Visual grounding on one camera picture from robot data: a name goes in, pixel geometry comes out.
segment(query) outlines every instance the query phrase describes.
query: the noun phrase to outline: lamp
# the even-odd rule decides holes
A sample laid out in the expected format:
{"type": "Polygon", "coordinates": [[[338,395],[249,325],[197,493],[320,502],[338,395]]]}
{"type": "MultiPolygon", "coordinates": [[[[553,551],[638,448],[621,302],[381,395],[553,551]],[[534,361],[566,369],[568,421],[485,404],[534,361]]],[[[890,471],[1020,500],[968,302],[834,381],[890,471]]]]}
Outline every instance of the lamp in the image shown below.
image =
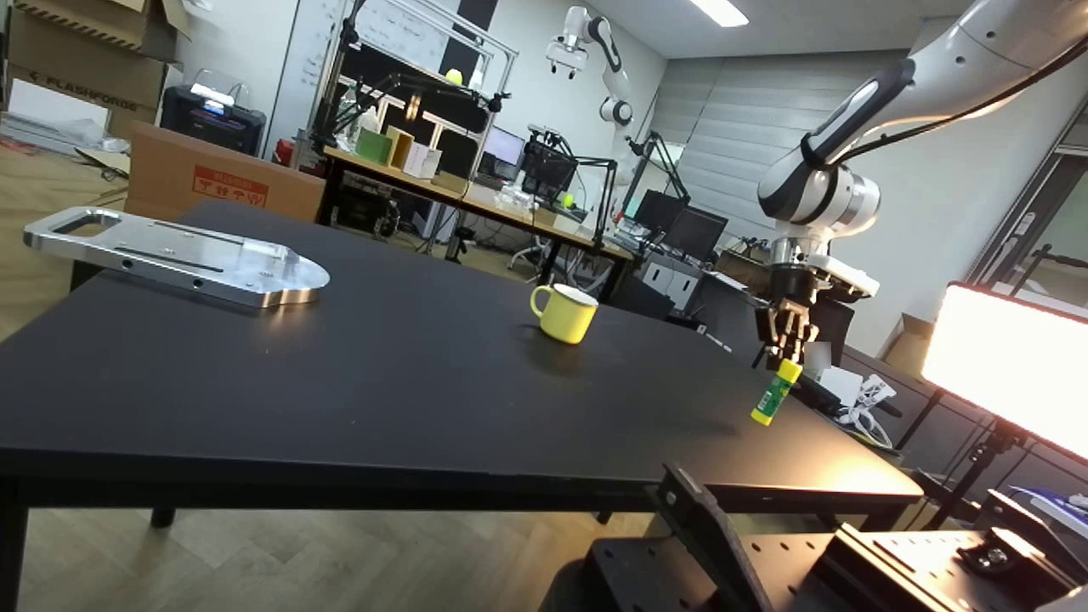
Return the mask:
{"type": "Polygon", "coordinates": [[[1070,402],[1070,386],[1088,362],[1083,345],[1088,319],[947,285],[921,372],[988,412],[993,426],[978,438],[968,471],[928,527],[937,527],[984,469],[1028,435],[1088,460],[1083,412],[1070,402]]]}
{"type": "Polygon", "coordinates": [[[691,0],[699,6],[716,26],[743,26],[747,15],[732,0],[691,0]]]}

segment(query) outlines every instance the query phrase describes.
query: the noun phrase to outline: green bottle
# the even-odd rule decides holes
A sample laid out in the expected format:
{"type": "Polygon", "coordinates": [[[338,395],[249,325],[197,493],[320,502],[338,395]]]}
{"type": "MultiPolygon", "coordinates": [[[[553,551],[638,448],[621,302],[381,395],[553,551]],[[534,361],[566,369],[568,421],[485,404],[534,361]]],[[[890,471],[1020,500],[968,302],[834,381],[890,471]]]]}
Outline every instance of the green bottle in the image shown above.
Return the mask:
{"type": "Polygon", "coordinates": [[[782,402],[789,397],[789,386],[801,378],[801,362],[797,361],[782,361],[776,381],[767,385],[767,389],[760,389],[753,421],[757,426],[771,426],[782,402]]]}

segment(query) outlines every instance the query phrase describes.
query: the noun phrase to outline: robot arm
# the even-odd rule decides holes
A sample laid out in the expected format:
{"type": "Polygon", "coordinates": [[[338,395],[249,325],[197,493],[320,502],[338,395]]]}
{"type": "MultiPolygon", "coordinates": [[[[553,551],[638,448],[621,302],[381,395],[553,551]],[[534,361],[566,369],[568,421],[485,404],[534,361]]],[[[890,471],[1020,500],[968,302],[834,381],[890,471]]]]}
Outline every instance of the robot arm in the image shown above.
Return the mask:
{"type": "Polygon", "coordinates": [[[757,183],[757,204],[792,238],[777,255],[764,340],[798,361],[819,329],[805,308],[822,289],[872,295],[864,272],[825,255],[834,238],[868,231],[881,209],[873,180],[845,160],[978,114],[1083,49],[1088,0],[975,0],[942,38],[859,85],[757,183]]]}
{"type": "Polygon", "coordinates": [[[584,6],[570,6],[566,15],[566,29],[559,40],[549,48],[551,70],[566,68],[568,77],[575,77],[584,68],[584,48],[600,44],[604,55],[604,103],[600,114],[615,125],[632,123],[632,104],[629,104],[629,73],[621,68],[621,55],[611,38],[611,24],[604,15],[593,15],[584,6]]]}

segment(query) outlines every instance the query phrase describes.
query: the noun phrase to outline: white panel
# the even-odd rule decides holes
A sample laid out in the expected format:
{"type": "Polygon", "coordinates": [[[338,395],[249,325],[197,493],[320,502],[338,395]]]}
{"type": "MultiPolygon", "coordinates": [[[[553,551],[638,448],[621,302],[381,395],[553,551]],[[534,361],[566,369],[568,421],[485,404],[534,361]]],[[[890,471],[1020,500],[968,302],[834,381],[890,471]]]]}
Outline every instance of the white panel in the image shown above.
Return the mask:
{"type": "Polygon", "coordinates": [[[760,174],[817,128],[868,73],[899,55],[674,60],[657,128],[688,128],[679,176],[694,208],[723,214],[729,235],[767,235],[760,174]]]}
{"type": "Polygon", "coordinates": [[[674,281],[669,269],[662,269],[662,264],[644,269],[644,285],[649,285],[653,291],[669,291],[669,281],[674,281]]]}
{"type": "Polygon", "coordinates": [[[697,274],[674,272],[674,281],[669,281],[674,308],[688,308],[694,285],[697,285],[697,274]]]}

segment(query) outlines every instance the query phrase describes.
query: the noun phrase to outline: whiteboard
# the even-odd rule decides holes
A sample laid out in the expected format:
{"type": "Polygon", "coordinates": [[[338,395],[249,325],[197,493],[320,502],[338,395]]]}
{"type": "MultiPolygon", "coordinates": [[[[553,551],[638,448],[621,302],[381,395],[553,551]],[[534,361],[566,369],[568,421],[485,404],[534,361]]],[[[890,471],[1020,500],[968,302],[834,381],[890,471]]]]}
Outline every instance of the whiteboard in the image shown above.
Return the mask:
{"type": "Polygon", "coordinates": [[[423,15],[423,9],[411,9],[408,2],[411,0],[368,0],[352,26],[372,48],[418,70],[439,73],[452,21],[439,14],[423,15]]]}
{"type": "MultiPolygon", "coordinates": [[[[357,32],[393,55],[406,65],[423,70],[439,70],[452,21],[439,14],[423,15],[424,9],[406,6],[411,0],[368,0],[357,14],[357,32]]],[[[447,9],[458,9],[458,0],[433,0],[447,9]]],[[[328,57],[338,49],[341,21],[348,15],[350,0],[297,0],[297,24],[281,60],[279,92],[272,103],[269,137],[263,155],[272,155],[279,139],[292,139],[298,128],[309,128],[309,114],[320,97],[320,82],[328,57]]]]}
{"type": "Polygon", "coordinates": [[[309,125],[328,55],[341,38],[348,0],[297,0],[297,24],[281,57],[281,73],[272,103],[263,155],[269,160],[279,139],[292,139],[309,125]]]}

